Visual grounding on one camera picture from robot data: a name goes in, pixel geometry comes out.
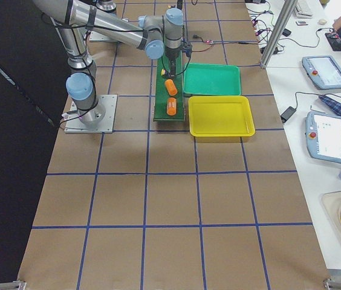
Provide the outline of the black power adapter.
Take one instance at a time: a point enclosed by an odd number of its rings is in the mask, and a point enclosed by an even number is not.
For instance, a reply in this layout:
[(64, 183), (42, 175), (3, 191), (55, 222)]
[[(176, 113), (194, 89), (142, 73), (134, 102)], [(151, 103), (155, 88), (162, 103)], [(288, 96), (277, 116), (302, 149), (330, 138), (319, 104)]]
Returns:
[(280, 115), (282, 123), (286, 123), (293, 116), (295, 112), (296, 112), (296, 108), (292, 106), (289, 106), (288, 108), (286, 108), (286, 110)]

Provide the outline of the plain orange cylinder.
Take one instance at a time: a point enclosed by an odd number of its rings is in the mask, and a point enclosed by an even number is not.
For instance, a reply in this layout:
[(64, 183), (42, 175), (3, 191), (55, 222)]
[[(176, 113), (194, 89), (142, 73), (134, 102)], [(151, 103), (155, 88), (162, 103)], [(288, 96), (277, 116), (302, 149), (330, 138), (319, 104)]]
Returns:
[(168, 94), (171, 97), (176, 96), (178, 94), (178, 89), (177, 89), (177, 87), (176, 87), (176, 85), (172, 79), (167, 79), (164, 82), (164, 85), (165, 85), (165, 88), (166, 88)]

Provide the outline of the green plastic tray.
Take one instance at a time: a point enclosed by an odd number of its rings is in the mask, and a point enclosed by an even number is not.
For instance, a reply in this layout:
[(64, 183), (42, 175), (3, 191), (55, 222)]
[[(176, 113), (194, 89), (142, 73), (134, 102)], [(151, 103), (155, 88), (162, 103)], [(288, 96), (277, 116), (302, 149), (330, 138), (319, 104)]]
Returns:
[(235, 65), (190, 63), (184, 72), (186, 95), (241, 95), (240, 70)]

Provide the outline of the upper teach pendant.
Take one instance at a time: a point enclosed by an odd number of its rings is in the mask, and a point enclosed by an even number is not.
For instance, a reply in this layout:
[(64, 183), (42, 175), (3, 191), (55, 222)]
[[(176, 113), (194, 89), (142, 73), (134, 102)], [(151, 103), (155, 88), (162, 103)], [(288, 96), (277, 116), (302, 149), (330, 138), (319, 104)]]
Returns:
[(303, 57), (302, 66), (318, 89), (341, 89), (341, 67), (333, 56)]

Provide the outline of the blue plaid cloth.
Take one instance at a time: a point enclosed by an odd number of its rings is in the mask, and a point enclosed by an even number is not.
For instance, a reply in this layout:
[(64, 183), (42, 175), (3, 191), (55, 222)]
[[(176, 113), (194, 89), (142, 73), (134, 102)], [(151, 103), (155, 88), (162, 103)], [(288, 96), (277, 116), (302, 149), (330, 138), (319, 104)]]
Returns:
[(341, 117), (341, 103), (333, 100), (332, 98), (326, 95), (320, 95), (319, 99), (322, 103), (327, 105), (336, 115)]

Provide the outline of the orange cylinder labelled 4680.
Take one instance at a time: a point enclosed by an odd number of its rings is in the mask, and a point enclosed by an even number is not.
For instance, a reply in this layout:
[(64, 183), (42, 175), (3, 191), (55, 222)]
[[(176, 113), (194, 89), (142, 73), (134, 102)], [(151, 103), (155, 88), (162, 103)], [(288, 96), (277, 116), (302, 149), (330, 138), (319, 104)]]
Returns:
[(169, 116), (174, 116), (177, 113), (177, 99), (169, 97), (167, 99), (166, 113)]

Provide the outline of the black phone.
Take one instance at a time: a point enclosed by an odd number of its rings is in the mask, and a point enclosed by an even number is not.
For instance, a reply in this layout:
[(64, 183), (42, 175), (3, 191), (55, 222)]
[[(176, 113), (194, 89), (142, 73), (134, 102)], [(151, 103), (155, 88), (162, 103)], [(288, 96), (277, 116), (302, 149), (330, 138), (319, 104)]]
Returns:
[(286, 29), (286, 28), (285, 28), (285, 29), (283, 30), (283, 32), (282, 32), (282, 35), (283, 35), (283, 36), (289, 36), (290, 34), (291, 34), (291, 31), (288, 30), (288, 29)]

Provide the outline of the white keyboard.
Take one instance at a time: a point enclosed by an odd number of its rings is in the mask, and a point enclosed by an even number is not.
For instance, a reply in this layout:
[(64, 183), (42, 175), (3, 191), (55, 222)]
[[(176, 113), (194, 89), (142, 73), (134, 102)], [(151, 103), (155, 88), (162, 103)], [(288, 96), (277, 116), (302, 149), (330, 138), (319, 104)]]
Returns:
[(296, 5), (294, 7), (294, 13), (298, 18), (309, 18), (313, 17), (313, 12), (306, 0), (297, 0)]

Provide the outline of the aluminium frame post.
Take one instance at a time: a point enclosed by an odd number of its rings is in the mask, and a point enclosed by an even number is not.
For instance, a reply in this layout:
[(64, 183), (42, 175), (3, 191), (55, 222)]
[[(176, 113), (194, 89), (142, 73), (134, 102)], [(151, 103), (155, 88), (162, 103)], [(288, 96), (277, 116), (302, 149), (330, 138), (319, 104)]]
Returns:
[(271, 59), (271, 56), (273, 55), (273, 52), (278, 44), (279, 38), (282, 35), (282, 32), (295, 8), (296, 3), (297, 1), (295, 0), (289, 0), (289, 1), (284, 2), (282, 9), (279, 12), (279, 16), (274, 26), (272, 35), (269, 38), (269, 41), (267, 42), (267, 45), (262, 54), (261, 61), (260, 61), (260, 66), (262, 68), (267, 67)]

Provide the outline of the teach pendant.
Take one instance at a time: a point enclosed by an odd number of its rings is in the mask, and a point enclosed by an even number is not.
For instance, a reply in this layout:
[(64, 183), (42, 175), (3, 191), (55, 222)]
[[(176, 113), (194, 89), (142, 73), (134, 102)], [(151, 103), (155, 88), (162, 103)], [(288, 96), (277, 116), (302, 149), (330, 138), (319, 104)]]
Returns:
[(341, 164), (341, 116), (309, 112), (305, 139), (310, 157)]
[(303, 57), (302, 66), (318, 89), (341, 89), (341, 67), (333, 56)]

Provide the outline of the lower teach pendant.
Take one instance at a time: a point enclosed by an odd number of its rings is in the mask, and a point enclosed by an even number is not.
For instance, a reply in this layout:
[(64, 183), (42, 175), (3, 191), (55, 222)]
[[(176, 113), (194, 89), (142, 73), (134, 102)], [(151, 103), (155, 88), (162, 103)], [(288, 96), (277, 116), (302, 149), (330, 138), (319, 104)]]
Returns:
[(309, 112), (305, 139), (310, 157), (341, 164), (341, 116)]

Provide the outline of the left corner bracket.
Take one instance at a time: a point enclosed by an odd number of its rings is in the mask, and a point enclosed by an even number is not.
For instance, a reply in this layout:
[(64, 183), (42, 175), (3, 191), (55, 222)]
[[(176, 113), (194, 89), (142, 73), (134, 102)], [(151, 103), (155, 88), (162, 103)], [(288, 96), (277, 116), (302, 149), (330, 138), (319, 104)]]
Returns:
[(25, 290), (27, 283), (17, 280), (13, 282), (0, 283), (0, 290)]

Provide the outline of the yellow plastic tray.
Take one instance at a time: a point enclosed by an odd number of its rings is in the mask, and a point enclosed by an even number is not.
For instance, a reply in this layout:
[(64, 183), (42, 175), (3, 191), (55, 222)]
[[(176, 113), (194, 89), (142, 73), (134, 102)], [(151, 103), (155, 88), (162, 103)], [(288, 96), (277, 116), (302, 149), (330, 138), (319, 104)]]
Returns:
[(193, 96), (188, 101), (194, 137), (251, 137), (255, 125), (248, 98), (242, 95)]

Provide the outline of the green conveyor belt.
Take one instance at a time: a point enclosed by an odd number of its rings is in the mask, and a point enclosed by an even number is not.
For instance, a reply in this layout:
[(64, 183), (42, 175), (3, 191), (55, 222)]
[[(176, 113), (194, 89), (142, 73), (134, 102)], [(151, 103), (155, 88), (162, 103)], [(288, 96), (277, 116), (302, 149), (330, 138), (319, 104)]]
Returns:
[(184, 121), (183, 97), (183, 60), (179, 56), (176, 64), (175, 77), (171, 79), (170, 62), (163, 56), (157, 62), (154, 121)]

